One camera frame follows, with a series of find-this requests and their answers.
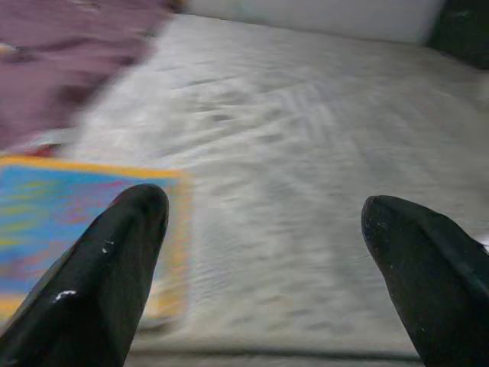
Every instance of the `purple fabric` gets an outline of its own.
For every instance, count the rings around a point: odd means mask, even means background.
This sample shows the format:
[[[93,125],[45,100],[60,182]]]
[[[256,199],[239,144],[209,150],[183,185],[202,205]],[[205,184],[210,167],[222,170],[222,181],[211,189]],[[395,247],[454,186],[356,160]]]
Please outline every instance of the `purple fabric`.
[[[0,149],[53,128],[123,67],[167,18],[161,0],[0,0]]]

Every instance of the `white bedsheet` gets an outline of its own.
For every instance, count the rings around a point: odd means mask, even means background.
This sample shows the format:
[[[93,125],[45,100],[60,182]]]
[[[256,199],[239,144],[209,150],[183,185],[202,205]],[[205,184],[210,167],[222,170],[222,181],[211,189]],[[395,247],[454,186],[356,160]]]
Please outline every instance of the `white bedsheet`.
[[[82,116],[66,156],[191,173],[183,329],[410,351],[361,206],[399,195],[489,229],[475,74],[415,47],[185,15],[156,48]]]

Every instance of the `white mattress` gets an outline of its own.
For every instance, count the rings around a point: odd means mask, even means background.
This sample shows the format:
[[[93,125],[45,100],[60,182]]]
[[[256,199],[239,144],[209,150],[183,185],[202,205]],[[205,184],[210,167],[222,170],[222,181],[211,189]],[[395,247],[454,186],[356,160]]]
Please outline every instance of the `white mattress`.
[[[489,230],[475,74],[415,47],[185,15],[155,44],[83,114],[66,157],[193,176],[181,330],[412,352],[361,206],[393,194]]]

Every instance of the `colorful book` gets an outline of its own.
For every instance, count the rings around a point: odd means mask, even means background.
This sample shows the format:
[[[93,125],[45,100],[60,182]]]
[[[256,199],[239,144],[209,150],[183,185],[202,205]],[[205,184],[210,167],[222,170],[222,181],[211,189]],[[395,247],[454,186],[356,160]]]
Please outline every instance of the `colorful book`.
[[[0,320],[7,320],[40,276],[124,189],[156,184],[170,218],[142,325],[181,317],[186,306],[189,193],[178,171],[0,159]]]

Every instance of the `white wall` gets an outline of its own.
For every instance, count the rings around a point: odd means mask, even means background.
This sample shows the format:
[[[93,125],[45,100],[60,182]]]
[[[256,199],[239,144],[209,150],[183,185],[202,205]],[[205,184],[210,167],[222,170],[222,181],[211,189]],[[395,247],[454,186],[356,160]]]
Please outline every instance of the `white wall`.
[[[190,0],[189,13],[351,37],[423,42],[444,0]]]

